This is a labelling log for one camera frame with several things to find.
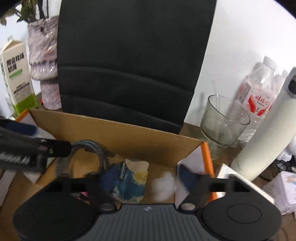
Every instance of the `chair backrest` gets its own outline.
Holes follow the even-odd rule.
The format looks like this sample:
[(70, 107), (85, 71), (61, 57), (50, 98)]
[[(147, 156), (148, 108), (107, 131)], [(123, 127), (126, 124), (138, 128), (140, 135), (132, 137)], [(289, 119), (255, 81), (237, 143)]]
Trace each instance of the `chair backrest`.
[(63, 0), (63, 111), (178, 133), (216, 0)]

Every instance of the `gray textured pad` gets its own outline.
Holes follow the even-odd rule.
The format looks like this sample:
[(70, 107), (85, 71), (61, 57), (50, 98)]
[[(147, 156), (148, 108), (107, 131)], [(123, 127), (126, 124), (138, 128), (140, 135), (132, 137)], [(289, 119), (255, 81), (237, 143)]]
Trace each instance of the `gray textured pad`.
[(99, 216), (78, 241), (217, 241), (196, 216), (176, 211), (173, 204), (122, 205), (114, 214)]

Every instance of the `milk carton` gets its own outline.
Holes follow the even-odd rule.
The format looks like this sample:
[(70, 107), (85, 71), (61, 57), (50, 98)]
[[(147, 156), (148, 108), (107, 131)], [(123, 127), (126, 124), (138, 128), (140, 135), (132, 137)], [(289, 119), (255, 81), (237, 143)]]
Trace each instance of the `milk carton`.
[(13, 109), (17, 115), (37, 107), (25, 43), (10, 40), (0, 54), (1, 71)]

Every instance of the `water bottle cap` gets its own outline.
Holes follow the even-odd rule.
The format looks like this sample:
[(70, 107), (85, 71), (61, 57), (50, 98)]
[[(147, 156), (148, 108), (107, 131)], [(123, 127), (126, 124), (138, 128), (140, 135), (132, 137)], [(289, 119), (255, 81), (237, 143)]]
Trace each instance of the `water bottle cap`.
[(263, 59), (263, 64), (267, 65), (269, 68), (276, 70), (277, 64), (268, 56), (265, 56)]

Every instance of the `tissue box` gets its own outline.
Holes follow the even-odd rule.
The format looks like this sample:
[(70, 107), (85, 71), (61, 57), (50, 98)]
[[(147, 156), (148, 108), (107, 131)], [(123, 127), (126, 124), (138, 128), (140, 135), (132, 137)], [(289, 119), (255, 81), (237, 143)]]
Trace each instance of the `tissue box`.
[(275, 199), (274, 205), (282, 214), (296, 211), (296, 175), (281, 172), (263, 190)]

